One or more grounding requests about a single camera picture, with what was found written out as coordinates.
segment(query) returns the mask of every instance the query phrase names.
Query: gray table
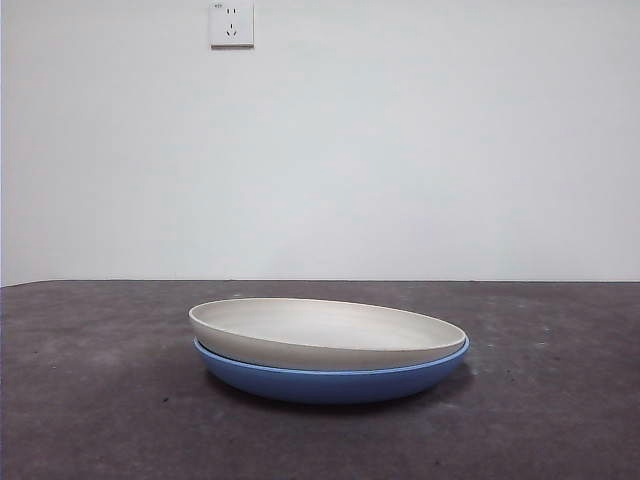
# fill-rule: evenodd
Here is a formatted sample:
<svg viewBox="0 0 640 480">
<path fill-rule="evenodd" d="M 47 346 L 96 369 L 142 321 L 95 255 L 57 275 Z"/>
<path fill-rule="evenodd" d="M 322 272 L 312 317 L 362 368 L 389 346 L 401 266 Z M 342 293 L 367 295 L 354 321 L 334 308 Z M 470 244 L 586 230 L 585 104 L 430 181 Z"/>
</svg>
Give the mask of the gray table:
<svg viewBox="0 0 640 480">
<path fill-rule="evenodd" d="M 407 399 L 313 407 L 213 377 L 187 309 L 287 296 L 452 321 Z M 2 289 L 3 479 L 640 478 L 640 284 L 68 281 Z"/>
</svg>

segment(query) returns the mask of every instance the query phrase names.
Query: electrical outlet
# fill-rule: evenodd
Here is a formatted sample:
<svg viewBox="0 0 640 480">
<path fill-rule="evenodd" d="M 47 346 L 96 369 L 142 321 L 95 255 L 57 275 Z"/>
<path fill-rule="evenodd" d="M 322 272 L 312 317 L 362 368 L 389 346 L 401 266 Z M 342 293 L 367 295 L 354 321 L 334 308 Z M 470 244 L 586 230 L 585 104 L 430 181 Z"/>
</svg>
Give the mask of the electrical outlet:
<svg viewBox="0 0 640 480">
<path fill-rule="evenodd" d="M 211 48 L 253 47 L 253 0 L 225 0 L 209 6 Z"/>
</svg>

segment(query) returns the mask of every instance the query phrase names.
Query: stacked plates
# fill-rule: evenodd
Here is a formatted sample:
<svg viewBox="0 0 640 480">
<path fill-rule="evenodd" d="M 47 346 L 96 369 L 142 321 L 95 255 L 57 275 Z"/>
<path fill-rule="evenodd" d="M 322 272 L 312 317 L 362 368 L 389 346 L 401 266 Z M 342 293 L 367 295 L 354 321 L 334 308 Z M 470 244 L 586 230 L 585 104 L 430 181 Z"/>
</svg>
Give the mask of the stacked plates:
<svg viewBox="0 0 640 480">
<path fill-rule="evenodd" d="M 361 403 L 442 380 L 469 348 L 465 333 L 417 313 L 357 303 L 247 298 L 189 311 L 196 349 L 222 381 L 300 403 Z"/>
</svg>

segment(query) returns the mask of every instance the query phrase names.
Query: blue plate rim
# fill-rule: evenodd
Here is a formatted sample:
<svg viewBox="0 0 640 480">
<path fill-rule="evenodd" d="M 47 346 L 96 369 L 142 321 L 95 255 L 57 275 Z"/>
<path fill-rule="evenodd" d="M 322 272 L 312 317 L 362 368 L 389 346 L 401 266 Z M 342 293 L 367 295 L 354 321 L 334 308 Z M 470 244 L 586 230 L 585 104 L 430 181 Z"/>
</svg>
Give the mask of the blue plate rim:
<svg viewBox="0 0 640 480">
<path fill-rule="evenodd" d="M 214 360 L 221 361 L 223 363 L 227 363 L 230 365 L 234 365 L 236 367 L 243 368 L 251 368 L 254 370 L 262 370 L 267 372 L 274 373 L 293 373 L 293 374 L 303 374 L 303 375 L 335 375 L 335 376 L 349 376 L 349 375 L 380 375 L 385 373 L 398 373 L 398 372 L 409 372 L 412 370 L 419 370 L 422 368 L 434 367 L 436 365 L 440 365 L 442 363 L 449 362 L 457 357 L 461 357 L 469 350 L 469 337 L 466 336 L 464 340 L 464 344 L 460 347 L 459 350 L 447 355 L 446 357 L 439 358 L 438 360 L 433 360 L 427 363 L 419 363 L 417 365 L 407 365 L 404 367 L 394 367 L 394 368 L 381 368 L 377 370 L 299 370 L 292 368 L 279 368 L 279 367 L 269 367 L 267 365 L 255 365 L 252 363 L 241 362 L 239 360 L 233 360 L 231 358 L 223 357 L 218 355 L 217 353 L 213 353 L 211 350 L 205 348 L 197 338 L 194 337 L 193 344 L 196 349 L 204 356 L 212 358 Z"/>
</svg>

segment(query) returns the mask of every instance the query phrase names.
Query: white wall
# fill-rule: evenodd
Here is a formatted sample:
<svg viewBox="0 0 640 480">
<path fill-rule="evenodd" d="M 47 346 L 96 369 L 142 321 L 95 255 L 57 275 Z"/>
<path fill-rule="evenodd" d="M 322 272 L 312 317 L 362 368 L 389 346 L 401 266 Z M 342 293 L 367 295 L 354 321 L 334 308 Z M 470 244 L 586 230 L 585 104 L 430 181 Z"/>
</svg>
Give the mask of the white wall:
<svg viewBox="0 0 640 480">
<path fill-rule="evenodd" d="M 640 2 L 3 1 L 3 276 L 640 280 Z"/>
</svg>

